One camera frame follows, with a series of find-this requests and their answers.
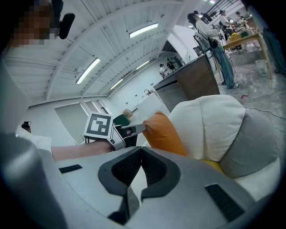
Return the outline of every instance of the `yellow table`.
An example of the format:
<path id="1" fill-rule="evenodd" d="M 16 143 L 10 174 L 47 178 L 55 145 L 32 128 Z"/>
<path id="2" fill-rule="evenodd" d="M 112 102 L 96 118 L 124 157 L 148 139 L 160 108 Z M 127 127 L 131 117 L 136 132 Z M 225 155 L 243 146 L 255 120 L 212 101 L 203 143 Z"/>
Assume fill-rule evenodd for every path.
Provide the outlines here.
<path id="1" fill-rule="evenodd" d="M 233 47 L 241 45 L 243 43 L 250 42 L 250 41 L 255 41 L 255 40 L 258 40 L 258 42 L 260 44 L 260 47 L 262 49 L 264 58 L 265 58 L 265 60 L 267 60 L 267 67 L 269 69 L 269 77 L 270 77 L 270 79 L 272 79 L 272 71 L 271 71 L 271 66 L 270 66 L 270 61 L 269 61 L 269 57 L 268 57 L 268 54 L 267 54 L 267 50 L 265 49 L 264 44 L 263 44 L 262 39 L 259 36 L 259 34 L 253 34 L 253 35 L 249 35 L 249 36 L 247 36 L 245 38 L 241 38 L 241 39 L 235 40 L 234 42 L 231 42 L 231 43 L 225 45 L 224 49 L 233 48 Z"/>

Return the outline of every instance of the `tube light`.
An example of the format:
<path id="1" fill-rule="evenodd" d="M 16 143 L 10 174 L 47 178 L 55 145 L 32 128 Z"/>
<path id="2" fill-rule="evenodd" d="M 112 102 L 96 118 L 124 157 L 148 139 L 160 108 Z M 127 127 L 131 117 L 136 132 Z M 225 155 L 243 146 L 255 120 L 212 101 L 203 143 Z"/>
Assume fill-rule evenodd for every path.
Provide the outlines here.
<path id="1" fill-rule="evenodd" d="M 137 67 L 136 70 L 138 70 L 139 68 L 141 68 L 143 65 L 145 65 L 145 64 L 147 64 L 147 63 L 149 63 L 149 60 L 146 61 L 145 63 L 143 63 L 142 65 L 140 65 L 139 67 Z"/>
<path id="2" fill-rule="evenodd" d="M 144 32 L 146 32 L 148 30 L 151 30 L 151 29 L 154 29 L 154 28 L 158 27 L 158 25 L 159 25 L 158 23 L 154 23 L 152 25 L 145 26 L 145 27 L 143 27 L 143 28 L 141 28 L 139 30 L 136 30 L 136 31 L 134 31 L 132 33 L 129 33 L 129 37 L 133 38 L 133 37 L 137 36 L 138 34 L 144 33 Z"/>
<path id="3" fill-rule="evenodd" d="M 123 79 L 121 79 L 120 81 L 118 81 L 114 86 L 112 86 L 112 87 L 110 88 L 110 90 L 112 90 L 112 89 L 115 88 L 118 84 L 120 84 L 120 83 L 122 82 L 122 80 L 123 80 Z"/>
<path id="4" fill-rule="evenodd" d="M 89 74 L 89 72 L 100 62 L 100 59 L 96 58 L 88 67 L 84 70 L 84 72 L 81 74 L 81 76 L 76 81 L 76 84 L 80 84 L 84 78 Z"/>

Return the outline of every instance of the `white cable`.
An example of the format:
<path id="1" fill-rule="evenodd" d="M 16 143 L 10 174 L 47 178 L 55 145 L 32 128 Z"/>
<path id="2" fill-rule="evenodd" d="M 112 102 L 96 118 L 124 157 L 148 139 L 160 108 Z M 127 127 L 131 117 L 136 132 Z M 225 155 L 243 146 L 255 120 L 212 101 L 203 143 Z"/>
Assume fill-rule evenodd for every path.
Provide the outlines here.
<path id="1" fill-rule="evenodd" d="M 274 116 L 276 116 L 276 117 L 278 117 L 278 118 L 282 118 L 282 119 L 286 120 L 286 118 L 284 118 L 284 117 L 282 117 L 282 116 L 279 116 L 279 115 L 276 115 L 276 114 L 272 113 L 272 112 L 269 111 L 269 110 L 261 110 L 261 109 L 259 109 L 259 108 L 257 108 L 257 107 L 247 107 L 247 106 L 244 106 L 244 107 L 245 107 L 245 108 L 249 108 L 249 109 L 257 109 L 257 110 L 260 110 L 260 111 L 263 111 L 263 112 L 269 112 L 269 113 L 273 114 Z"/>

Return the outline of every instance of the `gray cushion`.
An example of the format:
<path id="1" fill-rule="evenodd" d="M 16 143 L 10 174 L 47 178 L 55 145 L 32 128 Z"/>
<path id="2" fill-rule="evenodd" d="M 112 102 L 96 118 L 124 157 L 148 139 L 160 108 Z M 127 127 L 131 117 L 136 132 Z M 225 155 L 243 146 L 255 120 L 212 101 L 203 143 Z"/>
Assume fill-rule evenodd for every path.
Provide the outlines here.
<path id="1" fill-rule="evenodd" d="M 246 110 L 240 130 L 219 165 L 234 179 L 264 168 L 277 157 L 275 128 L 263 114 Z"/>

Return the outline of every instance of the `trash can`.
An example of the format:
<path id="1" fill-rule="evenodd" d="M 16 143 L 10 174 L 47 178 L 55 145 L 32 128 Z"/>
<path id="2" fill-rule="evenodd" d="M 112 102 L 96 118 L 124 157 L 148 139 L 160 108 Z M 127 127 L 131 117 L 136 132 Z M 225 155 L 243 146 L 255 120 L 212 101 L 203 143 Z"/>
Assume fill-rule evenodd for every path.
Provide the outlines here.
<path id="1" fill-rule="evenodd" d="M 256 67 L 258 69 L 259 75 L 267 76 L 267 60 L 261 59 L 255 61 Z"/>

